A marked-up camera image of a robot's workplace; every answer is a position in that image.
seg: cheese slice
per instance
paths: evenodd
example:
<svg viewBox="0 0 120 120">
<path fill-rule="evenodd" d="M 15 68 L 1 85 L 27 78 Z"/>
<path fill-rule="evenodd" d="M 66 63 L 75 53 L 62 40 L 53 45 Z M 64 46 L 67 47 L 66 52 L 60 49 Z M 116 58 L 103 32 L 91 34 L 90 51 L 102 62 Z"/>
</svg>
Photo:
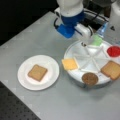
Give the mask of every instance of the cheese slice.
<svg viewBox="0 0 120 120">
<path fill-rule="evenodd" d="M 73 58 L 63 59 L 62 64 L 65 70 L 74 70 L 78 69 L 77 63 Z"/>
</svg>

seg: food item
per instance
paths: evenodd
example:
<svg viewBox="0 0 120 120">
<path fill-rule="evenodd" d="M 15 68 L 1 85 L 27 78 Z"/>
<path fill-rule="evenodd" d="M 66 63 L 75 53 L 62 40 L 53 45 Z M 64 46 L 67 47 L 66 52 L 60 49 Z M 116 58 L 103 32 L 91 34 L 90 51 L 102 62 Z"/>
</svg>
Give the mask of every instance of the food item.
<svg viewBox="0 0 120 120">
<path fill-rule="evenodd" d="M 71 58 L 71 59 L 63 59 L 62 64 L 65 70 L 74 70 L 78 69 L 76 61 Z"/>
<path fill-rule="evenodd" d="M 41 81 L 44 75 L 48 70 L 39 65 L 34 65 L 33 68 L 28 73 L 28 76 L 33 78 L 34 80 Z"/>
<path fill-rule="evenodd" d="M 116 80 L 120 76 L 120 65 L 114 61 L 109 61 L 101 68 L 101 72 L 112 80 Z"/>
<path fill-rule="evenodd" d="M 118 56 L 120 56 L 120 47 L 119 46 L 111 46 L 107 49 L 107 53 L 110 57 L 118 57 Z"/>
<path fill-rule="evenodd" d="M 85 84 L 92 86 L 98 82 L 98 76 L 94 73 L 88 72 L 82 76 L 82 80 Z"/>
</svg>

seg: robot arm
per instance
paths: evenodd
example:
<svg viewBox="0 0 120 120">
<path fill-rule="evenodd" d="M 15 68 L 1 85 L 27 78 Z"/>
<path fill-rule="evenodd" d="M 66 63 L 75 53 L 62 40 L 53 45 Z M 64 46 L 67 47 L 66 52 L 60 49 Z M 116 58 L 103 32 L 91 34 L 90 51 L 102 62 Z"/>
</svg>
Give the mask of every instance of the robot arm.
<svg viewBox="0 0 120 120">
<path fill-rule="evenodd" d="M 92 1 L 101 7 L 105 7 L 111 5 L 116 0 Z M 65 26 L 64 31 L 67 31 L 69 34 L 69 31 L 71 32 L 71 30 L 73 30 L 73 34 L 77 33 L 84 37 L 86 40 L 90 39 L 92 36 L 91 28 L 89 26 L 86 27 L 80 24 L 80 22 L 84 20 L 83 0 L 57 0 L 57 3 L 60 8 L 60 18 L 63 25 Z"/>
</svg>

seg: toast slice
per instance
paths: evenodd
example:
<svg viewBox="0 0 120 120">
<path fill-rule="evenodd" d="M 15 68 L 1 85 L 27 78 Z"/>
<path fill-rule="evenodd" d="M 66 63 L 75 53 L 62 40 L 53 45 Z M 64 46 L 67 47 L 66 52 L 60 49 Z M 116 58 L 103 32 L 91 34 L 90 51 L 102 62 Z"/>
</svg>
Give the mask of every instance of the toast slice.
<svg viewBox="0 0 120 120">
<path fill-rule="evenodd" d="M 112 80 L 116 80 L 120 77 L 120 65 L 114 61 L 109 61 L 101 68 L 101 72 Z"/>
<path fill-rule="evenodd" d="M 28 76 L 34 80 L 41 81 L 47 71 L 48 70 L 44 67 L 34 65 L 33 68 L 29 71 Z"/>
</svg>

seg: black cable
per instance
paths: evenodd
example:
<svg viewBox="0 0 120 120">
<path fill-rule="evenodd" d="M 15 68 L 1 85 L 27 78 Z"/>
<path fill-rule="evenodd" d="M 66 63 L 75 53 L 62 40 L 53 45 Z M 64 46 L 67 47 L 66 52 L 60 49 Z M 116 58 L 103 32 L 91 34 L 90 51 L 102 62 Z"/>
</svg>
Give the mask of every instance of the black cable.
<svg viewBox="0 0 120 120">
<path fill-rule="evenodd" d="M 56 25 L 56 21 L 57 20 L 58 20 L 58 18 L 56 18 L 55 21 L 54 21 L 54 27 L 55 27 L 55 29 L 57 29 L 59 27 L 58 25 Z"/>
<path fill-rule="evenodd" d="M 93 15 L 96 15 L 95 13 L 93 13 L 93 12 L 91 12 L 91 11 L 84 11 L 84 12 L 86 12 L 86 13 L 91 13 L 91 14 L 93 14 Z M 103 16 L 100 16 L 100 15 L 98 15 L 100 18 L 102 18 L 104 21 L 106 21 L 106 22 L 108 22 L 108 20 L 106 20 L 105 19 L 105 17 L 103 17 Z"/>
</svg>

